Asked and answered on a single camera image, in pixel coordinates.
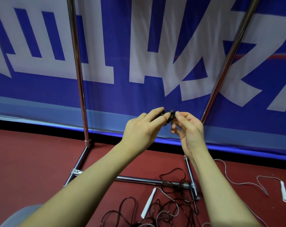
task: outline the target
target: red carpet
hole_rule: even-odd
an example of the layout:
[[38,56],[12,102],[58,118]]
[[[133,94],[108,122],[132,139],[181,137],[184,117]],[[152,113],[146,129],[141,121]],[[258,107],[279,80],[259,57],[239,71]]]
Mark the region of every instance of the red carpet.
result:
[[[105,155],[113,146],[96,144],[92,149],[84,168]],[[84,141],[0,130],[0,224],[17,210],[46,202],[62,188],[70,171],[84,149]],[[223,171],[223,163],[217,163]],[[286,170],[269,167],[226,162],[227,174],[235,182],[256,183],[257,175],[278,177],[286,187]],[[162,173],[180,167],[186,170],[183,156],[162,152],[146,151],[132,162],[121,175],[158,179]],[[179,181],[182,175],[176,172],[168,180]],[[280,183],[274,179],[261,178],[260,182],[269,193],[269,197],[254,186],[236,186],[233,188],[244,202],[271,226],[286,226],[286,203],[281,199]],[[102,216],[109,210],[117,210],[127,196],[138,200],[136,220],[153,189],[153,186],[115,182],[88,226],[98,226]],[[158,191],[155,198],[166,201]],[[130,219],[133,203],[128,201],[122,213]],[[205,203],[198,202],[199,221],[208,221]],[[115,223],[115,214],[107,219],[107,226]],[[176,219],[178,226],[184,226],[182,215]]]

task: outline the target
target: black object in hands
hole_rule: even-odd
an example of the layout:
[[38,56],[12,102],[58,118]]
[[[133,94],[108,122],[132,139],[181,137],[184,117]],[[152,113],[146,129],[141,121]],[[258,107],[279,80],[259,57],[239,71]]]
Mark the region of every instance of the black object in hands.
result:
[[[158,114],[153,120],[155,120],[156,118],[164,115],[166,113],[165,110],[163,110],[160,114]],[[166,121],[166,124],[164,126],[166,126],[168,123],[170,123],[171,121],[173,121],[176,117],[176,113],[173,110],[170,110],[170,117],[168,118],[168,120]]]

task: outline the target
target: hand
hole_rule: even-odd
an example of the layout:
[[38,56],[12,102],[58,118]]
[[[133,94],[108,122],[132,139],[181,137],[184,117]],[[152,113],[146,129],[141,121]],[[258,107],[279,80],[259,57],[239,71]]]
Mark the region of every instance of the hand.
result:
[[153,120],[163,110],[163,107],[159,107],[128,121],[121,143],[132,150],[135,149],[138,155],[145,151],[155,141],[161,127],[169,119],[170,112]]
[[177,111],[176,119],[171,122],[170,131],[172,134],[177,134],[180,137],[182,149],[189,158],[199,151],[207,150],[204,141],[203,124],[192,114]]

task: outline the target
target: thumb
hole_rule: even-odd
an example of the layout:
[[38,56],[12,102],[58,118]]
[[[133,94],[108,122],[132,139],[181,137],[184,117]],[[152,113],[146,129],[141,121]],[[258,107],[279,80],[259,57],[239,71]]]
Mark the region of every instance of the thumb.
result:
[[188,121],[187,118],[185,118],[183,115],[181,115],[181,113],[179,111],[176,112],[176,119],[178,120],[178,122],[185,127],[186,130],[190,129],[191,126],[193,126],[193,124],[191,122]]

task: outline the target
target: forearm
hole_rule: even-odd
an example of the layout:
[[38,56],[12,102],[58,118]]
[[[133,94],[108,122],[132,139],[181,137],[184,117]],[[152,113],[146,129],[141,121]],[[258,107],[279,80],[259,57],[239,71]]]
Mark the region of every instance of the forearm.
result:
[[77,176],[21,226],[86,226],[104,194],[121,171],[136,157],[116,145]]
[[212,227],[260,226],[207,150],[197,151],[191,162],[198,175]]

